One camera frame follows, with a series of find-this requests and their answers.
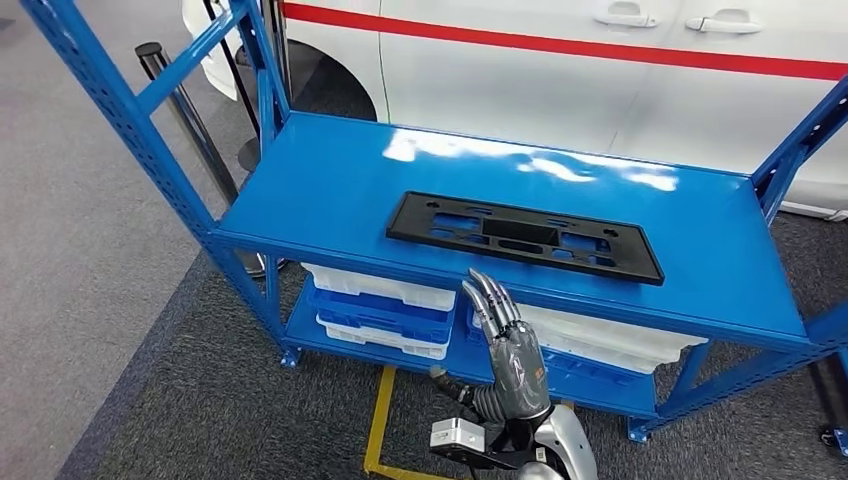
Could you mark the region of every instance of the red stripe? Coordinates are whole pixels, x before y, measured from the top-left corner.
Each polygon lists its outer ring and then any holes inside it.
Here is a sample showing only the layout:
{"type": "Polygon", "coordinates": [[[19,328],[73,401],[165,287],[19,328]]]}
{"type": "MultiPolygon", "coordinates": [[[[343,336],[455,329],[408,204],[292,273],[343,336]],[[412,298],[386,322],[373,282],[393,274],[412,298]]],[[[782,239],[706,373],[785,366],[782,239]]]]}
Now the red stripe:
{"type": "Polygon", "coordinates": [[[534,37],[514,33],[489,32],[470,28],[433,25],[297,3],[284,3],[283,6],[285,16],[292,20],[437,40],[520,48],[584,57],[610,58],[628,62],[652,63],[655,65],[706,68],[710,70],[816,80],[839,80],[848,74],[848,63],[753,57],[666,48],[634,47],[630,45],[583,42],[579,40],[562,40],[558,38],[534,37]]]}

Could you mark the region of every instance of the shelf top surface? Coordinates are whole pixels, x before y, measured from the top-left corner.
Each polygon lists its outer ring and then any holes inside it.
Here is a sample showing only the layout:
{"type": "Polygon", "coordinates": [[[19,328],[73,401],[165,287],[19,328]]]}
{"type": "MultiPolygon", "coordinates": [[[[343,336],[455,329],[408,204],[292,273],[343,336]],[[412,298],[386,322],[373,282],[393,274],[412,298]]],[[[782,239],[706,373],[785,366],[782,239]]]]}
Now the shelf top surface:
{"type": "Polygon", "coordinates": [[[425,282],[433,286],[458,288],[474,266],[523,303],[552,306],[548,300],[559,299],[612,319],[608,312],[627,311],[806,342],[744,175],[293,113],[219,233],[272,245],[294,260],[444,279],[425,282]],[[410,190],[640,225],[665,283],[386,238],[410,190]]]}

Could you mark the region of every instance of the white car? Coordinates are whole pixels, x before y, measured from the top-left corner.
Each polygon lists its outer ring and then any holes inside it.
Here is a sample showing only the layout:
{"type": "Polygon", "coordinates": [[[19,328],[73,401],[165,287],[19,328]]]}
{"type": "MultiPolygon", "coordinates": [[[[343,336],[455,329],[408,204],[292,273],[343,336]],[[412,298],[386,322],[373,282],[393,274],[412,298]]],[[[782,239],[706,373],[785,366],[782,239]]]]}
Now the white car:
{"type": "MultiPolygon", "coordinates": [[[[845,0],[299,0],[285,14],[377,121],[740,172],[848,74],[845,0]]],[[[202,32],[203,0],[183,18],[202,32]]],[[[202,65],[235,99],[220,48],[202,65]]],[[[846,129],[786,200],[846,216],[846,129]]]]}

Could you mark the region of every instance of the robot finger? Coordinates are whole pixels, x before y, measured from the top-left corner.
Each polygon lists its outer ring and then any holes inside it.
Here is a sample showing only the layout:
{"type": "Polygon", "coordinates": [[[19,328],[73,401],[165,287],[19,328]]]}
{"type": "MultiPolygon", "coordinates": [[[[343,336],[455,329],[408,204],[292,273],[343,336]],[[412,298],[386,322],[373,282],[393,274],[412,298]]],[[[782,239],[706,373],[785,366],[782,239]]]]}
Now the robot finger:
{"type": "Polygon", "coordinates": [[[504,288],[504,286],[501,285],[499,282],[495,281],[492,277],[486,274],[483,275],[485,275],[485,277],[492,282],[492,285],[495,287],[495,290],[497,291],[500,297],[499,300],[503,302],[504,311],[506,312],[508,322],[512,323],[517,320],[521,320],[521,313],[519,313],[518,311],[518,306],[516,306],[515,302],[512,301],[512,297],[509,295],[507,289],[504,288]]]}
{"type": "Polygon", "coordinates": [[[483,330],[488,343],[491,344],[492,340],[500,335],[501,331],[498,324],[492,318],[492,313],[486,304],[483,294],[480,293],[480,290],[477,290],[477,287],[466,280],[462,281],[462,290],[471,299],[471,306],[474,308],[474,313],[480,318],[480,328],[483,330]]]}
{"type": "Polygon", "coordinates": [[[486,300],[489,303],[489,308],[494,316],[494,320],[497,322],[498,330],[503,332],[507,325],[509,325],[509,321],[506,311],[504,310],[503,297],[498,291],[498,288],[495,287],[492,279],[473,268],[468,269],[468,274],[471,275],[474,283],[476,283],[477,286],[480,287],[480,290],[482,290],[485,294],[486,300]]]}

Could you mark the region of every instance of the plastic crate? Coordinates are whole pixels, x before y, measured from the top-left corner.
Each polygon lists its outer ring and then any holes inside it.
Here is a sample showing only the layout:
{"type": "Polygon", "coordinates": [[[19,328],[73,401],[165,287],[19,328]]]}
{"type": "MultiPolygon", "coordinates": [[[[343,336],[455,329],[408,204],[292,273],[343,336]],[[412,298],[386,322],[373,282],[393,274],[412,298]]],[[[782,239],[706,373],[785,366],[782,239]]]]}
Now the plastic crate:
{"type": "Polygon", "coordinates": [[[419,340],[411,340],[396,333],[377,330],[370,327],[354,328],[337,325],[335,323],[325,322],[321,319],[320,314],[315,316],[315,321],[327,329],[328,337],[341,340],[343,342],[358,343],[360,345],[365,345],[366,343],[377,343],[379,345],[399,348],[407,355],[432,358],[433,360],[443,360],[448,354],[447,343],[439,345],[419,340]]]}
{"type": "Polygon", "coordinates": [[[441,360],[447,354],[455,311],[412,307],[376,295],[347,295],[305,287],[317,321],[327,336],[358,343],[400,348],[404,353],[441,360]]]}
{"type": "Polygon", "coordinates": [[[348,295],[378,295],[395,298],[415,307],[430,308],[448,312],[453,310],[456,292],[440,288],[425,287],[414,283],[389,280],[388,278],[363,275],[361,273],[336,270],[303,263],[309,270],[315,286],[321,290],[330,290],[348,295]]]}
{"type": "MultiPolygon", "coordinates": [[[[519,305],[519,310],[543,346],[645,374],[653,373],[660,364],[680,360],[683,348],[706,341],[529,305],[519,305]]],[[[469,340],[484,342],[479,319],[470,313],[468,318],[469,340]]]]}
{"type": "MultiPolygon", "coordinates": [[[[469,312],[467,316],[468,332],[466,333],[466,340],[477,345],[485,345],[486,339],[483,336],[483,331],[479,326],[474,325],[473,317],[474,316],[469,312]]],[[[577,342],[570,345],[563,345],[562,343],[558,345],[558,348],[565,348],[567,349],[566,351],[552,348],[549,342],[546,341],[551,337],[550,332],[546,332],[544,329],[538,330],[536,328],[533,330],[536,332],[536,337],[539,339],[539,343],[542,346],[542,358],[544,359],[545,367],[547,367],[548,370],[555,370],[556,372],[566,373],[568,375],[578,375],[600,381],[617,383],[619,385],[627,385],[649,373],[630,370],[615,364],[588,358],[584,355],[596,355],[613,362],[620,361],[620,359],[615,357],[614,352],[601,352],[596,349],[592,349],[590,346],[578,345],[577,342]]],[[[630,359],[630,363],[628,364],[632,365],[634,363],[633,360],[634,359],[630,359]]]]}

